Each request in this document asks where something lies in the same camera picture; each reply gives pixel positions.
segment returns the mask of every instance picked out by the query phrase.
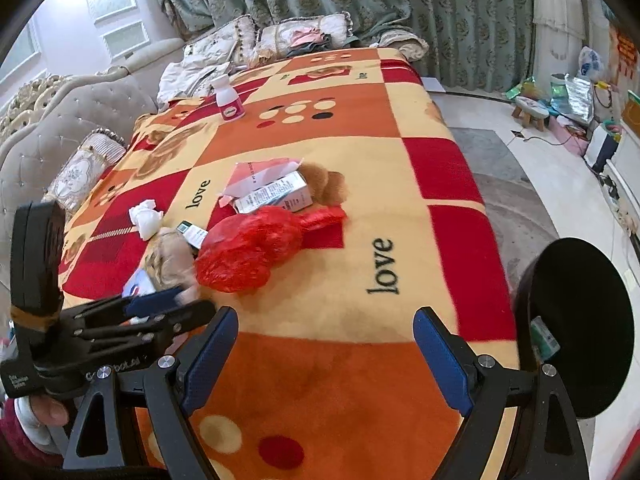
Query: human hand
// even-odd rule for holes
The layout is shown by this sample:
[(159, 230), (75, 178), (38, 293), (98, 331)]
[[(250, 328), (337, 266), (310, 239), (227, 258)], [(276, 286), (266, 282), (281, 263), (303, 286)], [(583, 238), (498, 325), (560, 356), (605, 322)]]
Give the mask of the human hand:
[(49, 396), (39, 395), (29, 398), (31, 411), (41, 424), (46, 426), (66, 426), (69, 412), (65, 405)]

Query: bedspread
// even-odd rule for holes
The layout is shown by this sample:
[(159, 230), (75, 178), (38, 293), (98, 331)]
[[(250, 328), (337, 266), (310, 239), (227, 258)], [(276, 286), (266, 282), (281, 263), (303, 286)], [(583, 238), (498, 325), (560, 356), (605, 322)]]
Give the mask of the bedspread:
[[(309, 54), (241, 73), (245, 117), (214, 98), (136, 123), (132, 147), (69, 222), (65, 304), (116, 294), (149, 243), (128, 209), (211, 228), (234, 164), (278, 156), (341, 172), (349, 219), (254, 292), (210, 292), (240, 334), (191, 423), (223, 480), (430, 478), (460, 424), (412, 337), (430, 305), (476, 353), (516, 367), (515, 330), (492, 228), (465, 159), (417, 73), (393, 49)], [(495, 478), (513, 410), (483, 478)], [(161, 456), (140, 415), (150, 461)]]

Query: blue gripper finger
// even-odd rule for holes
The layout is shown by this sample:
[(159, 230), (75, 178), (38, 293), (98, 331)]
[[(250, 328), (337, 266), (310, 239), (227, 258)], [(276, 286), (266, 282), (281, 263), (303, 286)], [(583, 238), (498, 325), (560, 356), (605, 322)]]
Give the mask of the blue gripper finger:
[(158, 314), (166, 314), (167, 312), (178, 308), (175, 303), (175, 297), (182, 292), (180, 286), (174, 286), (167, 290), (160, 290), (153, 294), (145, 294), (144, 296), (136, 296), (131, 300), (125, 309), (128, 317), (146, 317), (157, 316)]
[(458, 410), (460, 415), (467, 416), (473, 408), (468, 377), (444, 335), (439, 332), (424, 309), (415, 313), (414, 339), (449, 407)]
[(177, 375), (184, 389), (180, 407), (186, 416), (191, 416), (209, 399), (238, 338), (238, 314), (231, 307), (220, 308), (196, 338), (193, 343), (193, 338), (187, 341), (184, 350), (178, 353)]

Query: small wooden stool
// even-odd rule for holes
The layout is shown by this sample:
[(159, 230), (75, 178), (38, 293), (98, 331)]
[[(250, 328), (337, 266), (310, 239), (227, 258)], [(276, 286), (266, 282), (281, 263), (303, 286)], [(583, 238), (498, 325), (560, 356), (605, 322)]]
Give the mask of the small wooden stool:
[(545, 130), (545, 119), (549, 117), (549, 111), (539, 102), (527, 97), (516, 97), (514, 101), (516, 108), (511, 117), (517, 119), (523, 113), (522, 126), (526, 128), (531, 123), (531, 119), (533, 119), (536, 123), (536, 128), (543, 132)]

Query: screw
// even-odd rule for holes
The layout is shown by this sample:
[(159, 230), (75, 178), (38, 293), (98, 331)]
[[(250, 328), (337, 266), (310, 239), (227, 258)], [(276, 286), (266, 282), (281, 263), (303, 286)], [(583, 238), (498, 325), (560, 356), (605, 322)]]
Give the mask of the screw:
[(163, 355), (158, 359), (158, 366), (161, 368), (171, 368), (175, 363), (175, 357), (172, 355)]
[(553, 377), (555, 374), (558, 373), (558, 371), (556, 370), (556, 367), (553, 365), (542, 365), (542, 373), (545, 374), (546, 376)]
[(478, 356), (478, 363), (482, 368), (493, 368), (495, 366), (495, 359), (487, 354)]
[(111, 368), (108, 366), (101, 366), (98, 368), (96, 375), (98, 376), (98, 379), (106, 379), (111, 375)]

